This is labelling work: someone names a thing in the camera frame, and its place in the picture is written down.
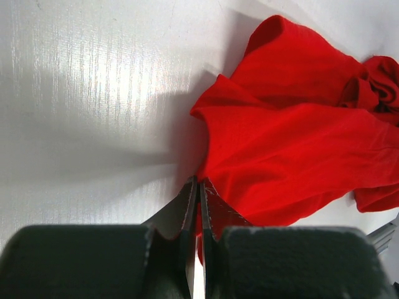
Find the red t shirt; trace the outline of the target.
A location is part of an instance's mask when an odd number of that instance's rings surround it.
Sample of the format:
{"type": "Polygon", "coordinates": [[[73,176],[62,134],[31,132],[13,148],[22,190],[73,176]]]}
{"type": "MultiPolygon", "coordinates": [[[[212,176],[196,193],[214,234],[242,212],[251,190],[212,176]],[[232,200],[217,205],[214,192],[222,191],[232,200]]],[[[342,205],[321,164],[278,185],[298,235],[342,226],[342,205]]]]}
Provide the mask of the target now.
{"type": "Polygon", "coordinates": [[[209,134],[199,180],[258,226],[291,225],[348,192],[398,207],[398,63],[344,54],[279,16],[190,111],[209,134]]]}

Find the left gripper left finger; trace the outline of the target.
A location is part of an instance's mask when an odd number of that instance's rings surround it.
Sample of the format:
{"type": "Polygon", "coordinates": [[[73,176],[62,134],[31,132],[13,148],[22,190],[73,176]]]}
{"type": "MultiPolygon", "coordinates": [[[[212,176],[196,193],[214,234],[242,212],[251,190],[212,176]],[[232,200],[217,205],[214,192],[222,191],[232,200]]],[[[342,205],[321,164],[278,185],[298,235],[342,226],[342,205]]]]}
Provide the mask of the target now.
{"type": "Polygon", "coordinates": [[[142,224],[30,225],[1,253],[2,298],[191,298],[197,180],[142,224]]]}

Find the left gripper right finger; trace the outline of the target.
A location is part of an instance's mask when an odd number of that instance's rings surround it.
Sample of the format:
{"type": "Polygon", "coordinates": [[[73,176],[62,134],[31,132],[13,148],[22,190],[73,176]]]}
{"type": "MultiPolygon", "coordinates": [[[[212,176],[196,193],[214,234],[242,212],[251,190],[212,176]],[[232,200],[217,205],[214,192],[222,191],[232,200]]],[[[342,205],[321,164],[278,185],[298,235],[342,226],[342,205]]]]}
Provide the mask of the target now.
{"type": "Polygon", "coordinates": [[[259,227],[200,185],[206,298],[395,298],[374,246],[352,227],[259,227]]]}

